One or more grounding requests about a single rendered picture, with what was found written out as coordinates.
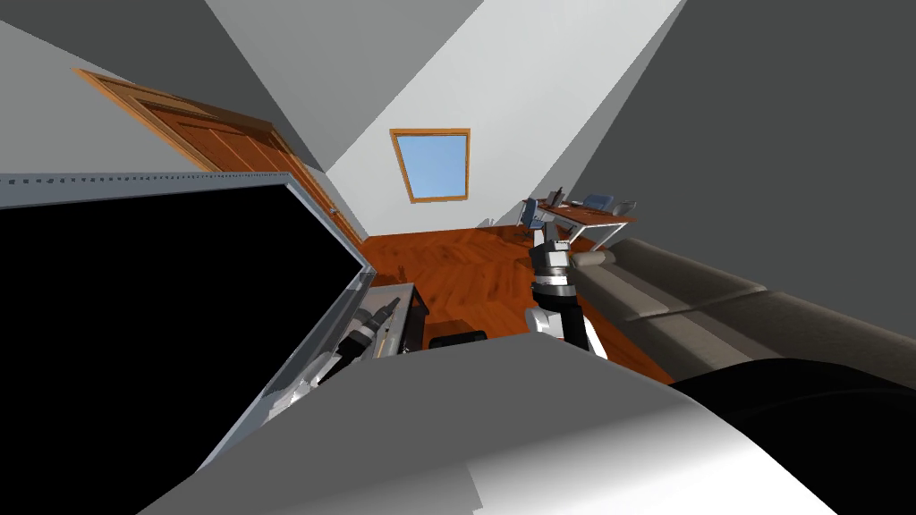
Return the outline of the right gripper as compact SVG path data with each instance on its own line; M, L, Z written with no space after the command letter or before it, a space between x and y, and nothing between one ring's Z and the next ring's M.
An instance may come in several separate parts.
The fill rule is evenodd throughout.
M559 232L537 230L533 232L533 238L530 261L535 270L565 269L570 266L570 242Z

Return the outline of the grey television stand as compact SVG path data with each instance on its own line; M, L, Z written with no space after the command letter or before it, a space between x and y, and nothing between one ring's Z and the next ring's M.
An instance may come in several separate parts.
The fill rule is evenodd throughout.
M375 341L361 359L380 359L420 351L428 307L414 283L370 288L357 310L358 324L369 320L382 307L398 300L393 314L381 325Z

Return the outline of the wooden desk with white legs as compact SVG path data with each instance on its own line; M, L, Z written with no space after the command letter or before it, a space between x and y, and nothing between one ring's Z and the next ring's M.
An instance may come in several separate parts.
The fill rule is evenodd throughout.
M576 241L586 230L606 229L606 233L600 240L595 241L590 251L597 251L627 224L636 222L631 215L613 216L612 210L616 206L614 201L607 211L588 209L582 205L582 201L562 201L559 199L559 193L548 194L546 198L540 198L538 201L538 211L569 225L568 240L570 243Z

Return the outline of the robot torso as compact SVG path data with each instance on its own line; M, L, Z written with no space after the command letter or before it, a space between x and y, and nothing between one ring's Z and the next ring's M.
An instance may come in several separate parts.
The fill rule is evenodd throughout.
M542 333L351 365L139 515L835 515L669 385Z

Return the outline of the wood framed window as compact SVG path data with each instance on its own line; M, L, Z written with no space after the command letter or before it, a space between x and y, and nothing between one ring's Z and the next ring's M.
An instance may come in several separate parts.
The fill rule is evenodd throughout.
M469 197L469 128L392 128L390 137L413 204L450 203Z

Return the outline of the grey brown sofa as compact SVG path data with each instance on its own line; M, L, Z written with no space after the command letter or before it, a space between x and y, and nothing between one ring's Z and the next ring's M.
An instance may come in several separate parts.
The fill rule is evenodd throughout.
M916 389L916 339L640 240L572 255L578 293L684 380L760 359L836 363Z

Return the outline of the brown wooden door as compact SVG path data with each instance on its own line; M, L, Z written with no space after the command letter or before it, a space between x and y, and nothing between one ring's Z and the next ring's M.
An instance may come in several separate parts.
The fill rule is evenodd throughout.
M88 70L73 70L202 171L289 173L355 247L356 232L271 122L146 88Z

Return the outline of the black television with silver frame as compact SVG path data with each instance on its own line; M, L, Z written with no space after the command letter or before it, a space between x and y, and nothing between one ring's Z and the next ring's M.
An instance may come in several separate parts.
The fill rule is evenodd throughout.
M370 275L289 173L0 177L0 515L140 515L266 424Z

